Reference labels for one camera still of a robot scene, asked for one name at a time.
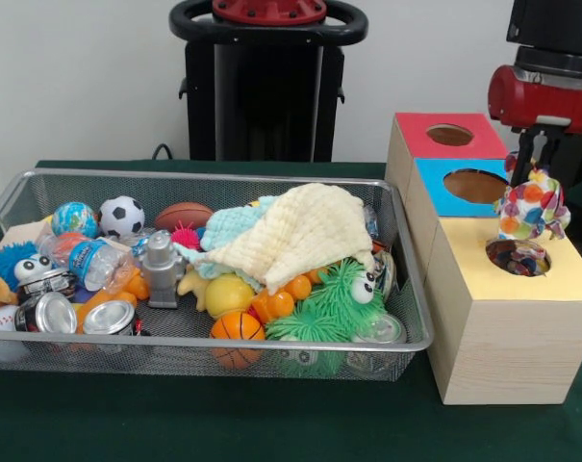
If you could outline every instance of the light blue cloth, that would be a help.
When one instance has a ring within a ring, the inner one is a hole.
[[[205,252],[199,252],[198,250],[192,250],[180,245],[176,245],[177,250],[186,260],[194,264],[196,271],[202,278],[215,279],[221,274],[234,272],[258,292],[263,286],[242,270],[227,267],[219,263],[199,262],[207,256],[208,251],[231,243],[240,234],[252,228],[276,199],[277,196],[268,195],[260,197],[260,204],[256,207],[246,205],[244,207],[218,210],[207,221],[205,234],[203,235],[203,239],[201,239],[201,248]]]

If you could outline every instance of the yellow ball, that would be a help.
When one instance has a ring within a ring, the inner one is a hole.
[[[254,291],[235,274],[222,274],[205,290],[205,308],[212,318],[250,307]]]

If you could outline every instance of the plastic water bottle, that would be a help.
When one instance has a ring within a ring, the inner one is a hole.
[[[129,253],[82,235],[56,237],[45,234],[38,238],[37,249],[57,266],[68,268],[91,292],[105,289],[115,293],[133,273],[133,259]]]

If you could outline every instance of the shape sorter box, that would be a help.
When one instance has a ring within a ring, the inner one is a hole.
[[[395,115],[386,179],[402,196],[421,279],[427,273],[439,217],[495,217],[492,204],[455,196],[445,178],[462,171],[487,173],[491,176],[480,178],[492,183],[500,178],[497,183],[504,193],[506,155],[504,144],[481,114]],[[466,189],[478,189],[475,186]]]
[[[566,399],[582,362],[582,258],[569,239],[536,242],[543,276],[513,275],[486,255],[497,218],[441,218],[425,292],[430,362],[444,404]]]

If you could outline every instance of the green furry ball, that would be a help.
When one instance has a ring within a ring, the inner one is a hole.
[[[306,308],[306,302],[299,303],[292,315],[270,322],[266,326],[267,338],[300,342],[347,341],[335,320]],[[286,349],[278,352],[278,367],[289,377],[328,378],[338,373],[344,356],[339,351]]]
[[[358,332],[386,314],[382,293],[376,289],[374,275],[355,260],[342,260],[320,275],[322,286],[312,292],[306,309],[332,319],[349,342]]]

